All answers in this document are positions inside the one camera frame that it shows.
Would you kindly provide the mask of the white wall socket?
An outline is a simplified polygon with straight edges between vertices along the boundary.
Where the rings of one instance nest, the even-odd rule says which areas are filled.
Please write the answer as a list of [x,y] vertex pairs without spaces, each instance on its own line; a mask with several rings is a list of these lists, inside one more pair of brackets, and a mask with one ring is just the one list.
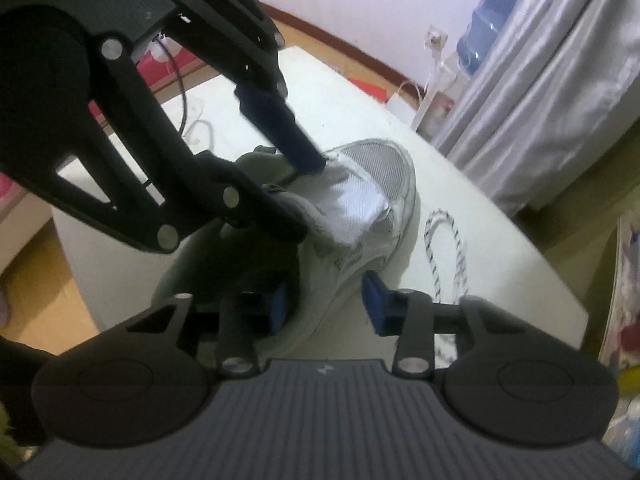
[[440,28],[431,25],[424,37],[424,47],[433,52],[442,52],[446,46],[448,34]]

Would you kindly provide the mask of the grey curtain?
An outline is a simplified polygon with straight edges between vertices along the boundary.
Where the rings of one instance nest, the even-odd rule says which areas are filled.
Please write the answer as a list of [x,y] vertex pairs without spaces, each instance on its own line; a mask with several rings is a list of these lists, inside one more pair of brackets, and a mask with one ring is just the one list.
[[434,147],[508,216],[546,206],[639,117],[639,0],[518,0]]

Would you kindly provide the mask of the white mint sneaker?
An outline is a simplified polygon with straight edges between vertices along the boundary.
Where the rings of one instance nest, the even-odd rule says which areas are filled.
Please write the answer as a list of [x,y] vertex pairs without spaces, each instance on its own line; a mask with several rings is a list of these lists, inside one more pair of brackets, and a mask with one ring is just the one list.
[[326,168],[314,176],[262,150],[237,161],[307,228],[297,254],[299,303],[276,334],[258,327],[263,361],[292,353],[356,292],[363,274],[383,270],[413,215],[416,172],[401,145],[361,140],[327,151],[326,158]]

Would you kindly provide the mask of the red gift box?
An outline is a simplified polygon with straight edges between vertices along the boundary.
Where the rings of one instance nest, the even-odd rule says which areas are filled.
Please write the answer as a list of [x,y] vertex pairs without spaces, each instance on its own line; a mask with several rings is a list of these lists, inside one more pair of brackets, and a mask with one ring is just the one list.
[[359,90],[365,93],[367,96],[370,96],[375,101],[385,104],[388,101],[388,93],[387,91],[377,86],[376,84],[371,84],[370,82],[363,81],[360,79],[349,77],[348,80],[356,86]]

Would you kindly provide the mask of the white paper bag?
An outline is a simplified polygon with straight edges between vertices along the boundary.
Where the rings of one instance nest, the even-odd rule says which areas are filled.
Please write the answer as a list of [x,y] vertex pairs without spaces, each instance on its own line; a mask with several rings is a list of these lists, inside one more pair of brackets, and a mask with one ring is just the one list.
[[406,125],[410,125],[423,100],[421,87],[413,80],[404,80],[388,98],[386,110]]

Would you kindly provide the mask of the blue water bottle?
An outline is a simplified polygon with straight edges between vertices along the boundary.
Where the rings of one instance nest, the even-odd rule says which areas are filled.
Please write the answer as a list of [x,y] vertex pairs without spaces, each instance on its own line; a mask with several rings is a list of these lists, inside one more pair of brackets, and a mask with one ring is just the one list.
[[518,0],[480,0],[457,43],[459,64],[472,77],[482,65]]

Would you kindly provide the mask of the white water dispenser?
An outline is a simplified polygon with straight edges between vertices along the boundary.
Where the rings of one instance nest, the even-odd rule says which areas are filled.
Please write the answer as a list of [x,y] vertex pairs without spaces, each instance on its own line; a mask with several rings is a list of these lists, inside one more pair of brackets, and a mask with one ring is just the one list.
[[470,78],[456,52],[438,61],[410,127],[423,139],[433,141],[442,131],[447,117],[469,82]]

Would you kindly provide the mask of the white black speckled shoelace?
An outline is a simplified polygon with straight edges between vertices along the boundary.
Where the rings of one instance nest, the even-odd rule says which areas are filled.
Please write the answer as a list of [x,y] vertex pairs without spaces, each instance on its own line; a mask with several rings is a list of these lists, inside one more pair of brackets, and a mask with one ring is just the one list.
[[432,210],[423,229],[423,243],[426,260],[431,269],[434,286],[434,299],[442,302],[442,269],[451,282],[451,298],[458,302],[469,292],[468,264],[464,240],[460,234],[456,220],[449,211]]

